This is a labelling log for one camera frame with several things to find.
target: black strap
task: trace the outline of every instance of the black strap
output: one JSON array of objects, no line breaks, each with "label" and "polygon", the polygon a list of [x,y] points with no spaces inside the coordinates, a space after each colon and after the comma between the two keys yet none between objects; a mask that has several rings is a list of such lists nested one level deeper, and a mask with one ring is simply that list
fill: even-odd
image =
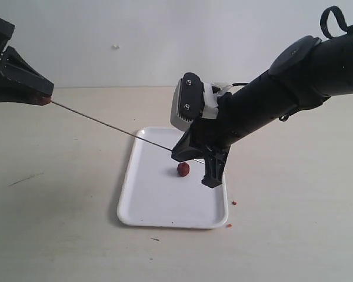
[{"label": "black strap", "polygon": [[344,15],[342,14],[340,8],[337,7],[337,6],[329,7],[326,10],[324,10],[324,12],[323,12],[323,14],[322,14],[322,16],[320,18],[320,27],[322,29],[322,32],[323,32],[324,36],[327,37],[328,39],[332,39],[333,38],[333,36],[328,31],[328,27],[327,27],[327,20],[328,20],[328,16],[329,16],[330,12],[334,13],[334,16],[336,18],[337,24],[339,25],[341,30],[345,31],[345,32],[348,31],[347,22],[345,21]]}]

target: red fruit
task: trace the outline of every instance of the red fruit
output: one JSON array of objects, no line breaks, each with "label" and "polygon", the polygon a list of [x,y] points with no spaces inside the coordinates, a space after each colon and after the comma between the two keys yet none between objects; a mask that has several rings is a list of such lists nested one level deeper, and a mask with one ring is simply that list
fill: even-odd
[{"label": "red fruit", "polygon": [[176,170],[180,176],[185,177],[189,173],[189,164],[180,163]]}]

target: white table surface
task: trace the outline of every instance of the white table surface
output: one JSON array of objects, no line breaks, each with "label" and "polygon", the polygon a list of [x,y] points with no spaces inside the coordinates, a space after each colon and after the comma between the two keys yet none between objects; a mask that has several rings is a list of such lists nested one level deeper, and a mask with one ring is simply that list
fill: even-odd
[{"label": "white table surface", "polygon": [[[54,100],[136,132],[170,126],[172,93],[57,89]],[[233,145],[231,228],[121,224],[132,142],[55,105],[0,104],[0,282],[353,281],[353,95]]]}]

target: plastic tray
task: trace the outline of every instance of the plastic tray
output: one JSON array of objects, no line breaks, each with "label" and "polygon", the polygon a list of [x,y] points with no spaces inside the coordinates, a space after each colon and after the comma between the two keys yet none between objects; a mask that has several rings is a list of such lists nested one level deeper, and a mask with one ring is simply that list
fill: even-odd
[{"label": "plastic tray", "polygon": [[[146,127],[137,133],[144,139],[173,148],[182,132]],[[134,226],[213,229],[228,218],[225,176],[214,189],[201,184],[203,163],[188,161],[190,173],[177,174],[171,152],[136,139],[132,148],[119,204],[121,222]]]}]

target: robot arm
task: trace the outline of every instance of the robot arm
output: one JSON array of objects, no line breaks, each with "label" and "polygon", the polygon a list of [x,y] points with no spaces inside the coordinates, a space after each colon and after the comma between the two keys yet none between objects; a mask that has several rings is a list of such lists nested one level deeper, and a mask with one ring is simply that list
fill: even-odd
[{"label": "robot arm", "polygon": [[54,84],[32,69],[8,46],[15,26],[0,18],[0,102],[46,105],[51,102]]},{"label": "robot arm", "polygon": [[[327,18],[333,12],[347,32],[333,38]],[[321,106],[331,96],[353,93],[353,25],[332,6],[321,18],[324,35],[306,36],[283,51],[271,67],[232,94],[227,88],[201,82],[186,73],[174,93],[171,123],[185,131],[172,150],[179,162],[205,160],[202,183],[216,187],[230,146],[275,119]]]}]

